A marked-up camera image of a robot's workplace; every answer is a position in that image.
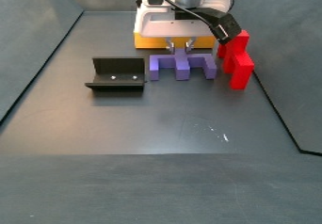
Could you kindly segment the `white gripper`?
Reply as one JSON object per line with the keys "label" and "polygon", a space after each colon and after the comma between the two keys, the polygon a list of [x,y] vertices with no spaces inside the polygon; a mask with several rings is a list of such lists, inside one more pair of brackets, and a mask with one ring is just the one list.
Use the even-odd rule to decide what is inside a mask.
{"label": "white gripper", "polygon": [[[171,0],[188,10],[216,9],[228,12],[231,0]],[[139,0],[134,32],[146,38],[166,38],[166,49],[175,54],[170,37],[191,37],[184,51],[194,49],[196,37],[211,36],[206,23],[164,0]]]}

